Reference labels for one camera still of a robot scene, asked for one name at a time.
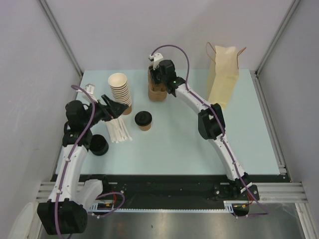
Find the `black cup lid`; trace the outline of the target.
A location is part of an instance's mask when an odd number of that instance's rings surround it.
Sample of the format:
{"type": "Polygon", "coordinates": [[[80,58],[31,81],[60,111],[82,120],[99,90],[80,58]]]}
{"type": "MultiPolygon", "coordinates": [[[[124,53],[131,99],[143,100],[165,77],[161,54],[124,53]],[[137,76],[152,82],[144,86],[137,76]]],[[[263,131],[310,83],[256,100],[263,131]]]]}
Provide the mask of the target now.
{"type": "Polygon", "coordinates": [[[152,122],[153,118],[150,112],[140,111],[135,115],[135,123],[138,126],[147,126],[152,122]]]}

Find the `single brown paper cup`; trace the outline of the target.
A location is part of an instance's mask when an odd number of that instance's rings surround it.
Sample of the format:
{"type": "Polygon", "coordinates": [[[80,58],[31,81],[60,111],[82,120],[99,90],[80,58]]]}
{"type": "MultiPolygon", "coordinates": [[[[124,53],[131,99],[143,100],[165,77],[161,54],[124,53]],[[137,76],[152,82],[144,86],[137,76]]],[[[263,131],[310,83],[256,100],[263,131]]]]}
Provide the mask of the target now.
{"type": "Polygon", "coordinates": [[[147,125],[140,125],[139,128],[140,128],[140,130],[142,130],[142,131],[148,131],[148,130],[151,128],[151,126],[152,126],[152,124],[149,123],[149,124],[147,124],[147,125]]]}

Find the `brown paper bag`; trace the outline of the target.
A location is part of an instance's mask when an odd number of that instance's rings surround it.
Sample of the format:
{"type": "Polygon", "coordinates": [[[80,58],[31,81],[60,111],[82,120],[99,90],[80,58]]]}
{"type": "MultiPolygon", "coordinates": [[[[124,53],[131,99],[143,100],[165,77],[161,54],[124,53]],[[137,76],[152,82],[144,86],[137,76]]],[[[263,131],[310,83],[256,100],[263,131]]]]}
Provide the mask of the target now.
{"type": "Polygon", "coordinates": [[[207,42],[206,48],[213,51],[212,54],[209,54],[206,50],[210,58],[206,99],[212,104],[218,103],[225,110],[239,78],[238,58],[246,48],[239,50],[235,46],[213,46],[210,42],[207,42]]]}

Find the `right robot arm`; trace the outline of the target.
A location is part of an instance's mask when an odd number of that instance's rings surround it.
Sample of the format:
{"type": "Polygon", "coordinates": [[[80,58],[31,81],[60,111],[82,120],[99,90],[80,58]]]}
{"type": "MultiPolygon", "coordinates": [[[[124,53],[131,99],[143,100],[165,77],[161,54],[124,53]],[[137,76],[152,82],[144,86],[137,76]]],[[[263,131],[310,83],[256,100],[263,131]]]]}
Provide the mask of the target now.
{"type": "Polygon", "coordinates": [[[150,77],[156,85],[165,85],[168,94],[185,102],[197,114],[197,128],[201,137],[207,140],[216,150],[231,185],[230,195],[241,200],[247,194],[257,200],[251,189],[253,183],[241,163],[236,159],[228,142],[223,112],[219,104],[210,104],[188,85],[186,80],[178,77],[171,60],[151,61],[150,77]]]}

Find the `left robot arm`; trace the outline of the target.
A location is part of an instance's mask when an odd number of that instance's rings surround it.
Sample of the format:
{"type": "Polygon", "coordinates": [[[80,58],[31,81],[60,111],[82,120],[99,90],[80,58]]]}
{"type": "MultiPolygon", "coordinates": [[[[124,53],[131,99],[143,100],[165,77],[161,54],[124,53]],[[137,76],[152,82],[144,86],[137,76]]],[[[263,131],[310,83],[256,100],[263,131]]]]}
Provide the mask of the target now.
{"type": "Polygon", "coordinates": [[[129,107],[106,95],[102,95],[102,99],[104,104],[93,101],[87,108],[79,100],[65,106],[67,122],[62,139],[63,161],[48,200],[39,203],[37,208],[49,235],[83,233],[95,199],[109,196],[110,186],[99,179],[89,179],[82,190],[78,190],[81,168],[92,142],[91,127],[100,121],[117,119],[129,107]]]}

